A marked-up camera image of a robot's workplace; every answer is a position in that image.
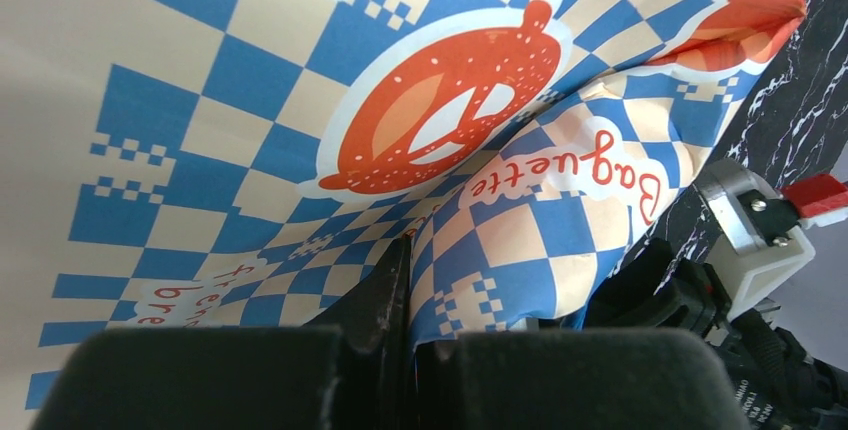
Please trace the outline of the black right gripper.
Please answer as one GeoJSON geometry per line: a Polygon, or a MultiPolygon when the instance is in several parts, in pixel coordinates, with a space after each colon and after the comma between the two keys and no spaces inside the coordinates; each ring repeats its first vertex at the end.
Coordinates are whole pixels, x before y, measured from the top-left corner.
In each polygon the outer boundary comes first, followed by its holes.
{"type": "Polygon", "coordinates": [[[589,327],[669,327],[703,338],[724,362],[753,429],[844,429],[846,371],[813,358],[794,335],[731,299],[707,263],[675,260],[661,239],[606,279],[588,303],[589,327]]]}

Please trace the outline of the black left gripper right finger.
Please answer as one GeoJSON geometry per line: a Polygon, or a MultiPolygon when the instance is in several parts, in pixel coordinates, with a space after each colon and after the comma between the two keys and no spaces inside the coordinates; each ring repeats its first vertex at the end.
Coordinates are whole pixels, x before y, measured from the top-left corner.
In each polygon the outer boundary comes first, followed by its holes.
{"type": "Polygon", "coordinates": [[[725,367],[675,329],[466,332],[419,349],[423,429],[747,429],[725,367]]]}

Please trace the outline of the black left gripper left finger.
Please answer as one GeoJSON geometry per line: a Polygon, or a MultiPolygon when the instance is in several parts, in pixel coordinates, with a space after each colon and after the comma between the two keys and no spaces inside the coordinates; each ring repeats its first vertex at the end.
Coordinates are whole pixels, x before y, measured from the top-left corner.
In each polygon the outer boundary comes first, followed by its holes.
{"type": "Polygon", "coordinates": [[[109,330],[76,350],[37,429],[398,429],[412,242],[300,327],[109,330]]]}

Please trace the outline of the blue checkered paper bag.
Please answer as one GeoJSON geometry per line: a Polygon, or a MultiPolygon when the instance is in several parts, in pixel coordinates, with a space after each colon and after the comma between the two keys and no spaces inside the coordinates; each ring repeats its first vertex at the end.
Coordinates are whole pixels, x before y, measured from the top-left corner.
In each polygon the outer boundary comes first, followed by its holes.
{"type": "Polygon", "coordinates": [[[1,425],[111,328],[295,326],[414,238],[414,343],[585,305],[804,0],[1,0],[1,425]]]}

